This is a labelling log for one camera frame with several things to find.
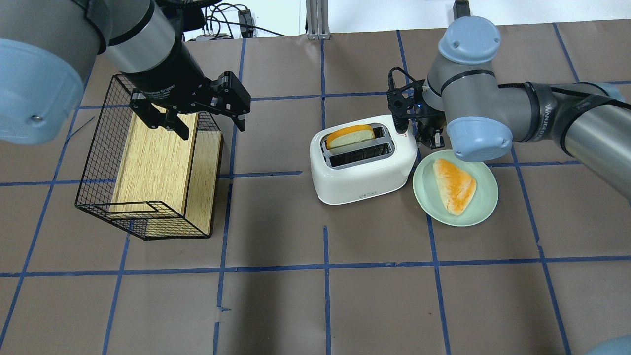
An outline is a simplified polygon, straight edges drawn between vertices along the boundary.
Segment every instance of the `white toaster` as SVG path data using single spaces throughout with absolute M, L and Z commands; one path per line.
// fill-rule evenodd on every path
M 326 139 L 340 128 L 368 124 L 375 138 L 334 149 Z M 408 180 L 416 158 L 411 125 L 397 133 L 391 115 L 341 124 L 318 132 L 309 147 L 311 174 L 322 202 L 341 205 L 400 189 Z

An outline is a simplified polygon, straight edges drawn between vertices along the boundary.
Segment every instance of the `plate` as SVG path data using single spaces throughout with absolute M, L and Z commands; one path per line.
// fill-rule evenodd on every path
M 469 206 L 460 216 L 447 212 L 440 200 L 432 167 L 439 158 L 448 160 L 468 172 L 478 183 Z M 454 155 L 451 149 L 440 150 L 421 160 L 414 172 L 412 186 L 418 204 L 427 214 L 439 222 L 455 227 L 473 226 L 487 219 L 495 210 L 499 196 L 495 176 L 486 164 L 463 162 Z

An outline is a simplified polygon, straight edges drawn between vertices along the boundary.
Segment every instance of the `blue tape grid line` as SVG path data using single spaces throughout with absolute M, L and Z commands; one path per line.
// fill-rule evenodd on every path
M 552 27 L 554 27 L 554 32 L 557 34 L 557 39 L 559 43 L 561 43 L 561 48 L 563 49 L 563 54 L 565 54 L 565 58 L 567 59 L 568 64 L 570 64 L 570 69 L 572 70 L 572 75 L 574 75 L 574 80 L 579 80 L 579 75 L 576 73 L 576 69 L 574 69 L 574 64 L 572 63 L 572 59 L 570 58 L 570 54 L 567 52 L 567 48 L 565 47 L 565 43 L 563 43 L 563 38 L 561 38 L 561 33 L 558 31 L 557 23 L 553 22 Z
M 565 333 L 565 326 L 563 325 L 561 312 L 558 309 L 557 295 L 555 294 L 554 286 L 552 285 L 552 279 L 550 278 L 550 271 L 548 269 L 548 263 L 545 261 L 546 256 L 543 253 L 543 247 L 539 244 L 539 231 L 537 230 L 537 224 L 534 220 L 533 208 L 530 204 L 530 199 L 528 198 L 528 191 L 526 190 L 526 183 L 524 182 L 524 177 L 521 173 L 521 168 L 519 166 L 519 161 L 517 159 L 517 153 L 515 153 L 514 147 L 510 149 L 510 152 L 512 154 L 513 160 L 515 161 L 515 170 L 517 171 L 517 178 L 519 179 L 519 184 L 521 185 L 521 191 L 522 191 L 522 194 L 524 195 L 524 201 L 526 202 L 526 210 L 528 211 L 530 224 L 531 224 L 531 227 L 533 228 L 534 240 L 537 244 L 537 249 L 539 250 L 541 266 L 543 267 L 543 273 L 546 278 L 546 283 L 548 284 L 548 291 L 550 292 L 552 308 L 554 309 L 554 314 L 557 318 L 558 329 L 559 329 L 559 332 L 561 333 L 561 340 L 563 341 L 563 347 L 565 348 L 566 355 L 571 355 L 572 351 L 570 350 L 570 343 L 567 340 L 567 334 Z
M 438 261 L 438 253 L 436 250 L 436 242 L 433 234 L 432 218 L 427 216 L 427 228 L 430 234 L 430 244 L 432 247 L 432 263 L 434 267 L 434 277 L 436 279 L 436 292 L 438 294 L 438 307 L 440 310 L 440 322 L 442 324 L 442 337 L 445 342 L 445 353 L 451 355 L 451 345 L 449 343 L 449 331 L 447 329 L 447 316 L 445 314 L 445 302 L 442 298 L 442 284 L 440 282 L 440 262 Z
M 614 85 L 627 85 L 627 84 L 631 84 L 631 81 L 606 81 L 606 83 L 614 84 Z
M 324 235 L 324 314 L 326 330 L 326 355 L 331 355 L 331 284 L 329 283 L 329 228 L 322 228 Z
M 321 105 L 322 105 L 322 120 L 321 120 L 321 129 L 326 128 L 326 112 L 325 112 L 325 103 L 326 100 L 326 91 L 324 89 L 324 39 L 320 40 L 320 96 L 321 96 Z
M 239 81 L 243 82 L 243 66 L 245 62 L 245 46 L 247 40 L 243 39 L 241 42 L 241 57 L 239 59 Z M 231 182 L 228 185 L 228 196 L 226 202 L 226 216 L 223 223 L 223 241 L 221 242 L 221 263 L 220 263 L 220 271 L 219 271 L 219 281 L 217 283 L 217 310 L 223 312 L 224 308 L 222 306 L 223 302 L 223 280 L 225 277 L 225 268 L 226 268 L 226 254 L 228 251 L 228 227 L 230 225 L 230 207 L 232 205 L 232 178 L 235 177 L 234 174 L 234 166 L 235 166 L 235 151 L 237 148 L 237 126 L 232 126 L 232 147 L 230 149 L 230 179 Z M 215 322 L 215 330 L 213 332 L 213 355 L 217 354 L 219 347 L 219 329 L 221 323 L 219 320 Z
M 90 81 L 91 74 L 92 74 L 92 68 L 90 68 L 90 72 L 88 73 L 88 76 L 86 77 L 85 82 L 83 83 L 84 92 L 85 92 L 85 88 L 88 86 L 88 82 Z M 79 113 L 78 110 L 74 110 L 73 118 L 72 118 L 72 121 L 70 122 L 70 127 L 68 128 L 68 132 L 66 133 L 66 140 L 64 141 L 64 146 L 61 148 L 61 153 L 59 154 L 59 160 L 57 161 L 57 166 L 55 167 L 55 173 L 52 177 L 52 182 L 57 181 L 57 175 L 59 174 L 59 169 L 61 168 L 61 162 L 64 159 L 64 154 L 66 154 L 66 148 L 68 147 L 68 140 L 70 139 L 70 136 L 72 135 L 74 123 L 76 122 L 78 113 Z M 33 233 L 33 239 L 31 240 L 31 244 L 28 248 L 27 257 L 24 261 L 24 265 L 22 266 L 22 271 L 20 272 L 18 285 L 15 288 L 15 293 L 13 294 L 13 299 L 11 300 L 11 306 L 9 307 L 9 311 L 4 321 L 2 333 L 0 333 L 0 349 L 2 349 L 4 338 L 6 337 L 6 332 L 9 329 L 9 323 L 11 323 L 11 316 L 13 315 L 13 311 L 15 310 L 15 304 L 18 302 L 18 296 L 20 295 L 22 283 L 24 282 L 24 277 L 27 272 L 28 264 L 31 261 L 31 256 L 33 255 L 33 250 L 35 249 L 35 243 L 37 242 L 39 231 L 42 228 L 42 222 L 44 221 L 44 216 L 46 215 L 46 209 L 48 208 L 48 204 L 50 202 L 50 197 L 52 196 L 52 190 L 54 187 L 55 187 L 54 184 L 50 185 L 48 189 L 48 194 L 46 195 L 46 200 L 44 201 L 44 205 L 42 207 L 42 213 L 40 214 L 39 220 L 37 221 L 37 227 L 35 228 L 35 232 Z
M 403 70 L 408 71 L 408 63 L 405 61 L 405 51 L 403 50 L 403 41 L 401 40 L 401 31 L 396 30 L 396 39 L 399 42 L 399 52 L 401 52 L 401 61 L 403 62 Z M 405 85 L 410 83 L 410 79 L 405 77 Z
M 441 267 L 475 265 L 520 265 L 537 263 L 589 263 L 589 262 L 631 262 L 631 255 L 611 256 L 566 256 L 561 258 L 529 259 L 492 259 L 492 260 L 447 260 L 439 261 Z M 164 268 L 123 270 L 123 275 L 161 275 L 161 274 L 213 274 L 219 272 L 270 272 L 294 270 L 325 270 L 334 268 L 398 268 L 398 267 L 433 267 L 434 262 L 382 262 L 382 263 L 328 263 L 303 265 L 278 265 L 268 267 L 204 267 L 204 268 Z M 81 271 L 34 271 L 25 277 L 47 276 L 91 276 L 118 275 L 118 270 L 81 270 Z M 19 272 L 0 272 L 0 277 L 19 277 Z
M 114 323 L 114 313 L 116 312 L 116 303 L 118 303 L 118 295 L 121 290 L 121 280 L 123 271 L 125 271 L 125 261 L 127 260 L 127 251 L 129 249 L 129 233 L 125 238 L 125 245 L 122 249 L 121 265 L 119 266 L 116 277 L 116 286 L 114 287 L 114 297 L 112 298 L 112 306 L 110 307 L 110 315 L 107 318 L 107 328 L 105 329 L 105 339 L 103 340 L 103 351 L 101 355 L 107 354 L 107 348 L 110 344 L 110 334 L 112 333 L 112 324 Z
M 549 166 L 549 165 L 580 165 L 581 162 L 577 160 L 570 160 L 567 162 L 525 162 L 519 163 L 520 166 Z M 513 167 L 515 163 L 488 163 L 488 167 Z M 235 178 L 258 178 L 261 176 L 286 176 L 286 175 L 300 175 L 302 170 L 296 171 L 267 171 L 267 172 L 243 172 L 238 174 L 220 174 L 220 179 L 235 179 Z M 57 181 L 18 181 L 10 183 L 0 183 L 2 186 L 33 186 L 33 185 L 59 185 L 59 184 L 78 184 L 80 180 L 57 180 Z M 96 179 L 87 180 L 86 183 L 114 183 L 116 179 Z

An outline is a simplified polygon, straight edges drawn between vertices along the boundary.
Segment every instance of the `gray robot arm segment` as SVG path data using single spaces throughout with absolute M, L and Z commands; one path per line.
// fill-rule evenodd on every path
M 415 102 L 444 112 L 440 124 L 446 124 L 456 157 L 490 160 L 506 154 L 512 141 L 552 139 L 631 200 L 631 105 L 620 92 L 606 83 L 497 85 L 492 59 L 499 45 L 488 20 L 457 19 Z M 392 106 L 396 122 L 400 113 Z M 414 118 L 428 122 L 423 113 Z
M 245 130 L 249 93 L 232 72 L 217 80 L 204 76 L 180 39 L 183 11 L 175 10 L 174 28 L 154 0 L 0 1 L 0 140 L 53 139 L 79 104 L 103 51 L 142 92 L 136 96 L 142 102 L 130 107 L 148 108 L 135 112 L 149 127 L 163 126 L 186 139 L 187 128 L 177 115 L 208 111 L 231 117 Z M 37 35 L 32 34 L 34 13 L 47 15 Z

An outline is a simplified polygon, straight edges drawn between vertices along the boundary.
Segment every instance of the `toast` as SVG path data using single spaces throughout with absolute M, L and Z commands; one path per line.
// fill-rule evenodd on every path
M 473 176 L 445 159 L 433 163 L 433 172 L 440 200 L 447 212 L 456 216 L 463 214 L 477 187 Z
M 345 145 L 359 143 L 375 138 L 375 132 L 367 124 L 356 124 L 354 126 L 340 128 L 331 133 L 326 138 L 326 148 L 333 149 Z

